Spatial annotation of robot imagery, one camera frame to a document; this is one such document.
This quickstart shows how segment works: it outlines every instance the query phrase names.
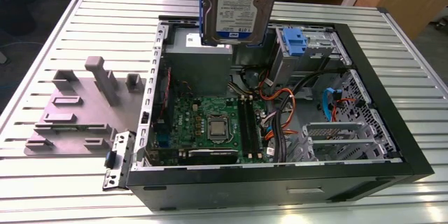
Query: metal bracket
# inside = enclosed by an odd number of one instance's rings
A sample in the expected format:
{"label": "metal bracket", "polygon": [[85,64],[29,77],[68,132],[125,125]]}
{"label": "metal bracket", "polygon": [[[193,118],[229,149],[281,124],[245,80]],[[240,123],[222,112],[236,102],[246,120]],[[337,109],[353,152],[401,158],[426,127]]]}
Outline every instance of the metal bracket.
{"label": "metal bracket", "polygon": [[116,134],[112,150],[106,154],[104,166],[108,168],[104,176],[102,191],[129,190],[125,186],[130,168],[134,132]]}

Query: side panel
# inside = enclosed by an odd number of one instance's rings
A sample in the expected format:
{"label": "side panel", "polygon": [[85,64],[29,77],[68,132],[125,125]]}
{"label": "side panel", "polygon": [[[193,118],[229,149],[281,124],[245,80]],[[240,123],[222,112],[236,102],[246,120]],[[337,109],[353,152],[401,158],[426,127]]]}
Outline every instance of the side panel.
{"label": "side panel", "polygon": [[390,186],[397,180],[353,177],[132,186],[130,190],[150,210],[204,209],[332,202],[338,201],[338,196],[356,200]]}

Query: slatted metal table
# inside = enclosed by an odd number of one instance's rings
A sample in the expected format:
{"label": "slatted metal table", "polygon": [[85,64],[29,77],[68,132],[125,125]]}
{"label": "slatted metal table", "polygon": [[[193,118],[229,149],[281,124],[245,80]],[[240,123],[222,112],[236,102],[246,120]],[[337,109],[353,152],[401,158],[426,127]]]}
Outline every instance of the slatted metal table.
{"label": "slatted metal table", "polygon": [[346,23],[432,164],[434,175],[356,202],[150,212],[130,191],[101,191],[102,157],[26,157],[58,69],[88,56],[116,77],[149,69],[158,15],[197,16],[197,0],[72,0],[0,117],[0,222],[112,217],[166,223],[448,222],[446,86],[388,14],[374,8],[276,3],[272,20]]}

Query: blue plastic latch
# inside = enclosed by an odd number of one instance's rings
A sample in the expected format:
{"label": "blue plastic latch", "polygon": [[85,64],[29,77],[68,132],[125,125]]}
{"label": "blue plastic latch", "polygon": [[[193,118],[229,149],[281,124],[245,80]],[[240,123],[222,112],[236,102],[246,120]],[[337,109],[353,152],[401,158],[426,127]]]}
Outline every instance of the blue plastic latch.
{"label": "blue plastic latch", "polygon": [[301,34],[298,28],[282,29],[282,40],[288,46],[290,56],[302,56],[306,50],[306,38]]}

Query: sticker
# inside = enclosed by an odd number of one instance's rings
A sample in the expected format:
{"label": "sticker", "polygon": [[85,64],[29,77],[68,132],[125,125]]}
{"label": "sticker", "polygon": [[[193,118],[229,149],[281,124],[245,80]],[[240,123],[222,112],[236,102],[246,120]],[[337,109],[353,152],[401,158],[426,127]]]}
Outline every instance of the sticker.
{"label": "sticker", "polygon": [[266,154],[268,154],[269,156],[273,156],[274,148],[268,147],[268,148],[265,149],[265,152],[266,152]]}
{"label": "sticker", "polygon": [[269,85],[269,86],[272,86],[272,84],[273,84],[273,81],[270,81],[269,78],[266,78],[266,79],[264,80],[264,82],[265,82],[265,84]]}
{"label": "sticker", "polygon": [[216,31],[224,38],[246,38],[257,16],[254,0],[217,0]]}
{"label": "sticker", "polygon": [[210,47],[210,46],[201,45],[200,34],[186,34],[185,46],[186,47]]}

